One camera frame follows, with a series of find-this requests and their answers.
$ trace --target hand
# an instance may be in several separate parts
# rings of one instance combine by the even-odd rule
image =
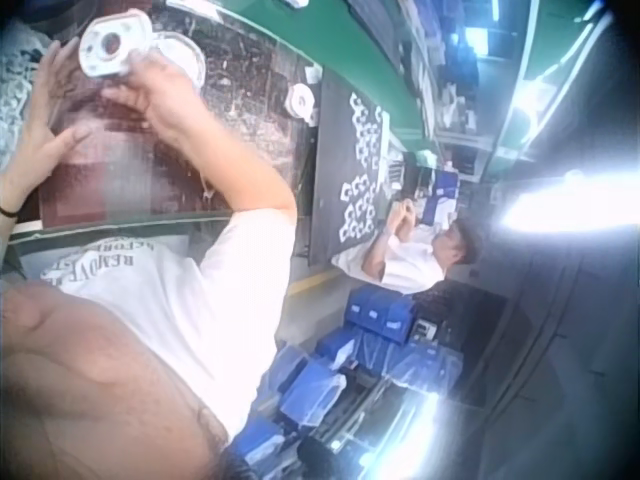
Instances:
[[[102,96],[137,110],[165,143],[182,150],[189,131],[211,115],[186,74],[161,53],[129,55],[126,85],[105,88]]]
[[[387,227],[389,228],[389,230],[395,233],[402,223],[404,215],[404,205],[400,202],[393,202],[393,205],[391,205],[391,211],[389,212],[389,216],[387,217]]]
[[[416,226],[416,209],[410,199],[402,202],[402,207],[404,208],[404,217],[400,222],[396,235],[401,243],[407,243],[411,240],[411,234]]]
[[[54,41],[40,60],[18,147],[6,172],[0,175],[0,205],[5,210],[20,210],[29,193],[51,175],[68,152],[91,134],[91,127],[87,125],[69,127],[57,137],[49,128],[59,89],[64,88],[67,61],[77,46],[77,38],[64,48]]]
[[[402,223],[413,229],[413,227],[416,226],[417,220],[416,207],[409,198],[402,202],[402,205],[404,206],[404,219]]]

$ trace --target yellow stripe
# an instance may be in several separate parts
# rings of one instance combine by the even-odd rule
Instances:
[[[297,295],[300,292],[304,292],[305,290],[309,290],[310,288],[322,285],[324,282],[327,282],[332,278],[336,278],[338,275],[340,275],[340,270],[337,268],[332,268],[316,275],[303,278],[302,280],[298,280],[297,282],[293,282],[291,285],[289,285],[289,289],[287,290],[287,297]]]

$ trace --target white t-shirt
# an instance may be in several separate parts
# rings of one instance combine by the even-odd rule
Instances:
[[[378,281],[362,271],[364,257],[375,241],[363,243],[335,255],[331,262],[347,275],[405,295],[422,292],[444,279],[444,272],[433,256],[431,242],[436,232],[427,225],[418,225],[411,240],[400,243],[395,235],[389,239],[385,257],[384,277]]]
[[[295,226],[277,210],[236,213],[198,266],[148,240],[109,238],[41,278],[113,312],[224,425],[242,429],[289,283]]]

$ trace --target person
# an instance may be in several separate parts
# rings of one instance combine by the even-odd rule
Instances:
[[[75,125],[54,136],[47,123],[77,44],[54,42],[37,71],[0,176],[3,245],[29,192],[92,134]],[[42,283],[3,292],[5,469],[29,479],[212,478],[276,353],[295,200],[160,53],[133,53],[124,83],[102,95],[140,112],[233,215],[199,265],[153,241],[110,238],[60,259]]]
[[[408,295],[431,288],[452,266],[476,261],[477,241],[466,222],[457,219],[436,232],[416,226],[416,218],[411,200],[394,202],[375,239],[334,256],[332,263],[358,280]]]

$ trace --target black wristband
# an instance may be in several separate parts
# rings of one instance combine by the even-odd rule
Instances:
[[[18,212],[7,212],[2,207],[0,207],[0,213],[7,218],[18,218]]]

